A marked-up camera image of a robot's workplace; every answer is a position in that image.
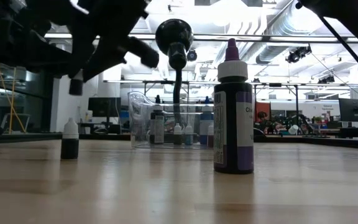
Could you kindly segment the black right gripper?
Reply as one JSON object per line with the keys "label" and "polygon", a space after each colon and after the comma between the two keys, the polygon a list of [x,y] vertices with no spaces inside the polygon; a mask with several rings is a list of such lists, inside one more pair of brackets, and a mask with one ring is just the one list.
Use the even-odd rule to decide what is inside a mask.
{"label": "black right gripper", "polygon": [[88,11],[81,16],[81,39],[73,39],[68,77],[74,78],[83,69],[87,82],[103,71],[127,63],[130,52],[142,60],[150,58],[150,47],[129,34],[140,18],[147,18],[148,2],[144,0],[82,1]]}

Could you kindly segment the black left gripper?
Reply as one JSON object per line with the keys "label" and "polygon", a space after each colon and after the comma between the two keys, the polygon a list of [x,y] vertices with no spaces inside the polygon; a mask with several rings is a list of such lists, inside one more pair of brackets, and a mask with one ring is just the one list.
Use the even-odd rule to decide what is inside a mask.
{"label": "black left gripper", "polygon": [[[70,63],[71,53],[58,48],[48,40],[42,40],[40,45],[40,65],[42,73],[54,78],[61,78],[68,74],[68,64]],[[5,47],[0,46],[0,63],[10,67],[24,67],[33,73],[41,72],[41,66],[26,62],[12,44],[8,43]]]}

